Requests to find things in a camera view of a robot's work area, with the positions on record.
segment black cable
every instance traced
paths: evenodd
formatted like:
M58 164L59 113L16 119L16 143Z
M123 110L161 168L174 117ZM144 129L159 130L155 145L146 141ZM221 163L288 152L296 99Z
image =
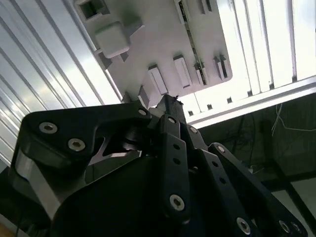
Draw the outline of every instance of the black cable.
M251 159L252 159L252 154L253 154L253 148L256 140L256 122L253 114L250 114L252 118L252 123L253 123L253 133L252 133L252 144L251 144L251 150L250 150L250 155L249 155L249 164L248 167L251 167Z
M240 123L239 123L239 127L238 127L238 131L237 131L237 136L234 140L234 144L233 144L233 148L232 148L232 154L234 155L235 154L235 151L236 151L236 147L237 147L237 141L240 137L240 133L241 133L241 129L242 129L242 126L243 126L243 121L245 120L245 115L243 115L241 117L241 120L240 120Z

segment ceiling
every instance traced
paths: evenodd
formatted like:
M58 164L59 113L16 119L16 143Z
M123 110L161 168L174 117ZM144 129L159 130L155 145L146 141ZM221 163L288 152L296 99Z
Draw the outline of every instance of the ceiling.
M315 0L217 6L232 79L180 97L190 124L207 126L316 91ZM120 103L123 84L100 67L73 0L2 0L0 38L0 159L7 165L26 114Z

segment corrugated metal wall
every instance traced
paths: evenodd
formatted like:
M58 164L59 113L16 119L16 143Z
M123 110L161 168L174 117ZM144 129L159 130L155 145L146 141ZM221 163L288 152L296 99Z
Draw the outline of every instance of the corrugated metal wall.
M0 2L0 158L34 111L120 103L61 0Z

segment screw hole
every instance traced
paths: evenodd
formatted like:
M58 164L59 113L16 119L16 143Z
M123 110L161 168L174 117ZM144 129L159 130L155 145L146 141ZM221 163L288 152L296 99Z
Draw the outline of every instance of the screw hole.
M180 147L177 144L173 144L174 149L179 150Z
M284 221L279 221L279 223L280 223L282 229L283 229L285 232L290 233L291 230L290 230L290 228L285 224Z
M247 226L246 226L246 224L245 224L244 222L241 222L241 227L242 227L244 230L247 229Z
M51 131L51 130L53 130L53 126L51 126L51 125L45 125L45 126L44 126L44 129L47 130L47 131Z
M174 162L175 164L181 164L180 160L177 159L177 158L173 158L173 162Z
M144 115L144 116L147 115L147 112L144 111L144 110L142 110L142 109L139 109L138 112L139 112L141 115Z
M180 205L181 205L181 202L180 202L178 199L174 199L174 200L173 200L173 203L174 203L176 206L180 206Z
M226 184L226 180L223 178L219 178L219 181L221 181L222 184Z
M79 142L73 142L73 146L75 147L81 147L81 144Z
M300 230L300 228L298 227L298 225L296 225L295 223L291 222L292 226L294 226L294 228L299 232L302 233L302 231Z

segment wire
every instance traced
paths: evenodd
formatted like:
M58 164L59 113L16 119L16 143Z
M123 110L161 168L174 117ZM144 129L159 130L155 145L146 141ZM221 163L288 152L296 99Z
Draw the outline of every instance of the wire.
M236 138L235 138L235 140L234 140L234 144L233 144L233 148L232 148L232 154L233 154L233 155L235 154L235 151L236 151L237 141L238 141L238 139L239 139L239 137L240 137L240 132L241 132L241 129L242 129L242 126L243 126L243 121L244 121L244 119L245 119L245 115L243 115L243 116L241 117L241 120L240 120L240 124L239 124L238 131L237 131L237 136L236 136Z
M315 131L316 131L316 128L313 128L313 129L301 129L301 128L293 128L293 127L287 127L287 126L285 126L285 123L284 123L283 119L282 119L281 116L280 116L280 113L281 113L281 111L282 111L282 106L283 106L283 104L280 105L280 108L279 108L279 110L278 110L278 109L277 109L277 105L276 105L276 120L275 120L275 122L274 122L274 124L273 124L273 126L272 126L272 129L271 129L272 136L273 136L273 134L274 134L274 132L275 132L275 130L276 130L277 123L278 123L279 120L281 121L281 123L282 123L282 125L283 125L283 128L284 128L284 129L287 129L287 130L302 131L302 132L315 132Z

